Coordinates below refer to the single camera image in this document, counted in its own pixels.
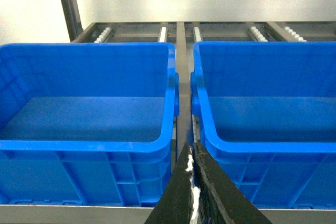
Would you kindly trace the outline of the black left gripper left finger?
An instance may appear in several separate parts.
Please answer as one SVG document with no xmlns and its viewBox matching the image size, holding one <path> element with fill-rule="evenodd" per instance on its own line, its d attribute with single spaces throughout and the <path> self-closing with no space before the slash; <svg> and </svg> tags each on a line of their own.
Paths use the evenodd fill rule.
<svg viewBox="0 0 336 224">
<path fill-rule="evenodd" d="M 185 144 L 171 178 L 146 223 L 190 223 L 192 211 L 193 154 Z"/>
</svg>

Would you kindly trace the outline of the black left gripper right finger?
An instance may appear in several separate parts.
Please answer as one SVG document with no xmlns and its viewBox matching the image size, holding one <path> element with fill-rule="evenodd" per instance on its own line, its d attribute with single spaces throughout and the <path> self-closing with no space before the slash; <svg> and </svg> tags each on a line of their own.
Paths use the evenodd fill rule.
<svg viewBox="0 0 336 224">
<path fill-rule="evenodd" d="M 271 223 L 236 187 L 200 143 L 194 143 L 196 184 L 202 223 Z"/>
</svg>

